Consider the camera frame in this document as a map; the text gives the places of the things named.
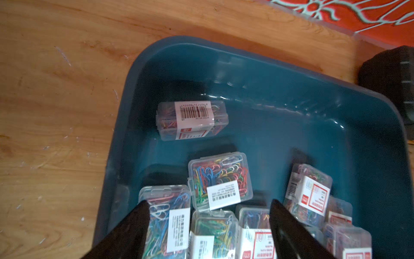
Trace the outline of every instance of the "black object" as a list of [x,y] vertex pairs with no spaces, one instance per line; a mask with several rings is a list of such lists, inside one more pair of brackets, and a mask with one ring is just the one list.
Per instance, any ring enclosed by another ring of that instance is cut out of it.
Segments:
[[358,84],[388,97],[414,138],[414,48],[401,46],[383,51],[364,62]]
[[335,259],[278,200],[272,201],[269,223],[278,259]]
[[141,201],[82,259],[141,259],[149,225],[149,205]]

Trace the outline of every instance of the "red logo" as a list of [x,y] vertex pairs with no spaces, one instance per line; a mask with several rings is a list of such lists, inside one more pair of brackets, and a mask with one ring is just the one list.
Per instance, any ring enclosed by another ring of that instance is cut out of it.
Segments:
[[244,251],[242,259],[250,259],[250,256],[252,256],[252,251]]
[[309,200],[309,197],[307,197],[305,194],[302,196],[302,203],[303,204],[308,204],[308,200]]

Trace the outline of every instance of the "plastic box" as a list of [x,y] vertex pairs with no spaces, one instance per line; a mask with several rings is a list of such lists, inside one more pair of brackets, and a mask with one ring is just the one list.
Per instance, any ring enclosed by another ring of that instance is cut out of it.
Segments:
[[315,238],[321,245],[324,245],[323,233],[316,227],[306,226],[305,229]]
[[[204,136],[211,137],[219,133],[229,123],[229,116],[226,112],[226,105],[223,101],[211,101],[214,115],[214,126]],[[174,102],[162,102],[158,105],[156,125],[164,141],[175,140],[177,135],[177,117]]]
[[352,204],[333,196],[329,196],[325,222],[347,222],[352,224]]
[[214,236],[213,259],[227,259],[235,257],[238,235],[238,220],[232,211],[216,210],[193,213],[191,220],[193,243],[197,243],[195,236]]
[[[188,208],[188,226],[184,229],[189,229],[190,199],[190,190],[186,185],[146,186],[141,189],[138,201],[148,202],[150,216],[143,259],[185,259],[187,249],[167,253],[166,247],[170,210]],[[162,244],[152,242],[156,237],[162,240]]]
[[[207,187],[210,186],[237,181],[240,202],[253,197],[249,166],[244,153],[233,152],[191,160],[188,163],[188,174],[190,176],[188,186],[193,194],[193,206],[198,211],[210,210],[207,194]],[[237,192],[225,194],[237,195]]]
[[[162,141],[158,104],[200,99],[224,101],[228,126],[210,138]],[[247,203],[282,201],[292,165],[313,165],[332,177],[332,195],[352,204],[353,224],[372,234],[374,258],[409,258],[413,187],[401,122],[387,98],[357,85],[202,39],[160,40],[126,78],[94,245],[137,205],[142,187],[187,184],[190,160],[242,151],[254,190]]]
[[270,229],[268,208],[244,205],[237,205],[237,207],[240,227]]
[[325,247],[338,259],[346,259],[346,253],[359,254],[361,258],[373,258],[371,234],[351,224],[325,224],[323,228]]
[[[312,183],[312,180],[311,181],[306,180],[308,177],[322,184],[321,188],[316,187]],[[293,169],[292,169],[291,181],[292,181],[292,184],[289,184],[288,190],[286,191],[284,206],[287,208],[287,210],[290,211],[290,213],[292,213],[292,215],[299,222],[312,226],[312,227],[321,228],[325,220],[325,212],[326,212],[323,210],[323,204],[325,204],[326,207],[328,205],[329,193],[332,187],[332,178],[329,175],[322,173],[321,171],[319,171],[318,169],[310,165],[294,164]],[[309,188],[306,188],[305,185],[310,185],[310,184],[312,186]],[[301,194],[300,190],[302,187],[304,189],[312,189],[312,191],[309,192],[309,195]],[[324,198],[324,201],[322,202],[323,204],[321,204],[321,207],[313,206],[312,196],[314,196],[315,193],[317,192],[321,193],[322,190],[326,192],[323,197]],[[289,193],[295,193],[293,199],[287,198]],[[314,208],[316,211],[320,211],[320,214],[318,214],[315,211],[312,211],[309,207],[305,207],[303,204]]]
[[273,236],[269,224],[269,209],[237,205],[239,236],[236,258],[276,259]]

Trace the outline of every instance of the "barcode label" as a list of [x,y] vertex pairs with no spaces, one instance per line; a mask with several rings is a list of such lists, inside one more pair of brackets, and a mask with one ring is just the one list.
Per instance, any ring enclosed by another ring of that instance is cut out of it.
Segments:
[[214,236],[193,236],[191,259],[212,259]]
[[175,102],[177,139],[202,138],[214,127],[210,101]]
[[187,249],[190,231],[190,208],[169,211],[167,253]]
[[290,174],[289,184],[287,185],[285,198],[289,200],[294,200],[296,188],[298,183],[301,180],[301,176],[298,173],[292,172]]
[[240,192],[237,181],[207,187],[210,210],[240,203]]
[[208,111],[205,106],[180,107],[181,120],[189,118],[208,118]]
[[256,232],[253,259],[273,259],[275,254],[272,232]]

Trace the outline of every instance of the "white label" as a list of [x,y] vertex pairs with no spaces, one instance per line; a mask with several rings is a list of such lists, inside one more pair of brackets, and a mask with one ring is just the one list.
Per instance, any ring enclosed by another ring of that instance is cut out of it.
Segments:
[[207,187],[207,196],[210,210],[240,203],[240,192],[236,180]]
[[167,253],[188,247],[188,232],[190,230],[190,208],[169,211]]
[[245,229],[239,234],[239,259],[276,259],[272,232],[270,229]]
[[363,248],[345,248],[342,251],[342,259],[371,259],[372,258],[372,248],[363,247]]
[[333,211],[329,211],[328,213],[328,222],[332,224],[336,223],[349,223],[352,224],[352,217],[342,215],[340,213],[336,213]]
[[202,138],[214,127],[210,101],[174,102],[177,139]]
[[191,259],[212,259],[214,247],[214,236],[197,236],[192,238],[192,247],[190,248]]
[[289,200],[295,199],[295,192],[298,186],[299,181],[301,180],[301,175],[298,173],[292,172],[290,174],[289,184],[287,185],[285,198]]
[[296,190],[298,204],[322,216],[325,216],[331,189],[317,181],[303,176],[301,189]]

